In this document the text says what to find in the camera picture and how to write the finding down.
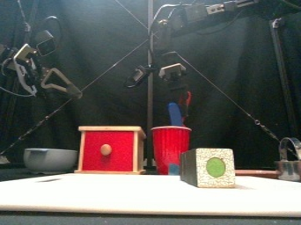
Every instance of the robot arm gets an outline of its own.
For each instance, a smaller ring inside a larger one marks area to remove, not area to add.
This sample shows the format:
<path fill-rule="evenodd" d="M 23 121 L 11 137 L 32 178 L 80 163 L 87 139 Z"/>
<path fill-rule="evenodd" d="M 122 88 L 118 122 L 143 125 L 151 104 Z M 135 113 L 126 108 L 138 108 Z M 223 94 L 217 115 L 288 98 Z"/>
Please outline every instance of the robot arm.
<path fill-rule="evenodd" d="M 43 67 L 39 62 L 37 51 L 31 48 L 28 44 L 24 44 L 21 49 L 12 56 L 12 59 L 13 66 L 11 65 L 9 69 L 16 71 L 19 82 L 31 96 L 36 96 L 39 92 L 47 89 L 64 92 L 71 98 L 80 98 L 83 96 L 80 90 L 59 69 Z M 64 86 L 47 83 L 51 76 L 59 77 L 60 83 L 63 83 Z"/>

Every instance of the black backdrop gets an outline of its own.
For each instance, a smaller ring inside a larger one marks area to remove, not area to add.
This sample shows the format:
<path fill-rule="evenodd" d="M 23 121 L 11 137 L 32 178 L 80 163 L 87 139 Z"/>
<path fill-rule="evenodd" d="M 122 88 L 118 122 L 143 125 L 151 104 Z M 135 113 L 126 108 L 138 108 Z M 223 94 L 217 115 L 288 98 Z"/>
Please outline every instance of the black backdrop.
<path fill-rule="evenodd" d="M 154 12 L 163 4 L 154 1 Z M 20 48 L 24 28 L 16 1 L 0 5 L 0 43 Z M 27 20 L 33 1 L 21 1 Z M 45 67 L 56 67 L 83 89 L 83 98 L 71 101 L 44 124 L 9 151 L 12 162 L 23 162 L 24 148 L 79 149 L 79 126 L 140 126 L 147 133 L 147 82 L 135 89 L 123 87 L 138 65 L 147 65 L 148 1 L 138 0 L 40 0 L 29 45 L 39 24 L 48 16 L 60 19 L 61 28 L 51 21 L 45 29 L 60 40 L 57 50 L 41 58 Z M 286 15 L 281 33 L 286 69 L 296 117 L 300 115 L 300 23 L 298 14 Z M 172 50 L 219 87 L 250 115 L 259 120 L 278 138 L 296 136 L 289 129 L 286 105 L 277 69 L 277 58 L 269 21 L 259 15 L 239 18 L 226 29 L 226 23 L 187 33 L 172 39 Z M 191 91 L 190 148 L 231 148 L 237 168 L 273 168 L 278 159 L 277 141 L 225 98 L 206 79 L 183 62 L 186 82 Z M 13 77 L 0 76 L 0 84 L 17 89 Z M 152 126 L 170 124 L 167 84 L 154 76 Z M 0 147 L 5 149 L 21 134 L 44 119 L 67 98 L 16 98 L 0 92 Z"/>

